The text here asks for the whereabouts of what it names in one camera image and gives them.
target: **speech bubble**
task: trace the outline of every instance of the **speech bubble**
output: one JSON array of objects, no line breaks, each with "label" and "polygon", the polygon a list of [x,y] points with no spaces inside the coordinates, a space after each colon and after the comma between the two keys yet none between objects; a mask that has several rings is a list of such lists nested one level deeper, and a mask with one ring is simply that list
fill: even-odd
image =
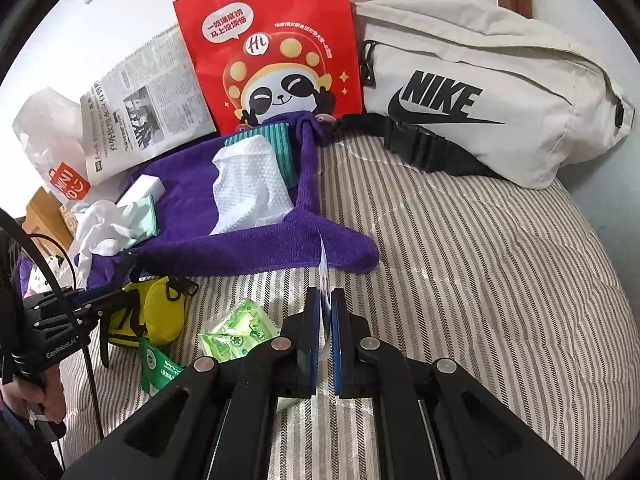
[{"label": "speech bubble", "polygon": [[254,22],[254,10],[247,4],[234,2],[212,12],[202,22],[202,34],[211,43],[224,43],[231,38],[240,39]]}]

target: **zipper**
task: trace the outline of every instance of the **zipper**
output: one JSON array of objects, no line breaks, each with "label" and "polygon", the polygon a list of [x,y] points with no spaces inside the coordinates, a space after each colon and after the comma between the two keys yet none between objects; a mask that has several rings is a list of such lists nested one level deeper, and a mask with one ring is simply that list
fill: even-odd
[{"label": "zipper", "polygon": [[362,86],[376,87],[376,76],[373,73],[373,49],[377,41],[367,40],[362,45],[362,62],[360,63],[360,83]]}]

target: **striped mattress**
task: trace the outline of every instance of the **striped mattress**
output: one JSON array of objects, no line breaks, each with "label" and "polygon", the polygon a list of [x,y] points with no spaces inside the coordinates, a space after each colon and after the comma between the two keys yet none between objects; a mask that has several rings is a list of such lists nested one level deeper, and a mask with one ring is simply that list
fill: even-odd
[{"label": "striped mattress", "polygon": [[[321,150],[327,218],[369,235],[380,264],[369,274],[330,270],[354,313],[407,356],[459,362],[588,480],[616,466],[640,429],[640,343],[620,282],[593,229],[559,182],[521,189],[483,177],[424,174],[351,135]],[[302,309],[317,269],[201,278],[188,322],[166,351],[188,365],[196,335],[242,298],[277,324]],[[106,431],[134,413],[134,351],[92,355]],[[370,400],[333,395],[330,362],[318,395],[275,421],[270,479],[379,478]],[[67,464],[98,440],[81,355],[67,359]]]}]

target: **panda face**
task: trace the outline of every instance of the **panda face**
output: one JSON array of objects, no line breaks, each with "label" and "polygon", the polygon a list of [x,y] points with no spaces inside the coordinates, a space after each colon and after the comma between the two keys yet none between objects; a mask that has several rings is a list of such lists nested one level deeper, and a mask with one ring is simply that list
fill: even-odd
[{"label": "panda face", "polygon": [[317,76],[306,67],[270,71],[242,92],[242,106],[253,110],[259,123],[287,112],[316,109]]}]

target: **black cable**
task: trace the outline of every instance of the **black cable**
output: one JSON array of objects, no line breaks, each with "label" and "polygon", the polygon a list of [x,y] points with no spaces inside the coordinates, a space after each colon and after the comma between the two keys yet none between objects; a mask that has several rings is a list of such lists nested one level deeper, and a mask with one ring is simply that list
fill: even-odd
[{"label": "black cable", "polygon": [[71,276],[73,277],[73,280],[74,280],[74,290],[76,290],[76,288],[78,288],[78,284],[76,283],[76,272],[74,271],[74,266],[71,263],[71,258],[66,253],[64,248],[56,240],[54,240],[53,238],[47,235],[43,235],[40,233],[32,233],[29,235],[29,238],[42,238],[43,240],[47,240],[52,244],[54,244],[62,252],[66,262],[69,264],[69,269],[71,269]]},{"label": "black cable", "polygon": [[56,441],[58,443],[58,452],[60,453],[60,463],[62,466],[62,471],[66,471],[66,467],[65,467],[65,458],[62,456],[62,446],[60,446],[60,441],[57,440]]},{"label": "black cable", "polygon": [[104,439],[104,431],[102,430],[102,421],[100,420],[100,407],[98,405],[98,390],[95,387],[94,366],[91,362],[91,354],[89,354],[89,345],[87,343],[88,334],[84,333],[80,327],[80,323],[74,316],[73,307],[70,304],[68,298],[62,293],[60,284],[56,279],[53,271],[44,259],[44,256],[40,253],[33,240],[29,238],[27,233],[17,224],[14,218],[12,218],[4,209],[0,208],[0,226],[7,232],[7,234],[13,238],[18,244],[27,251],[27,254],[31,257],[31,261],[38,266],[44,277],[49,282],[52,292],[58,298],[60,307],[65,311],[66,316],[69,318],[72,329],[78,336],[82,348],[82,356],[84,357],[84,366],[89,378],[89,389],[91,391],[91,400],[94,405],[95,423],[98,427],[98,434],[100,439]]}]

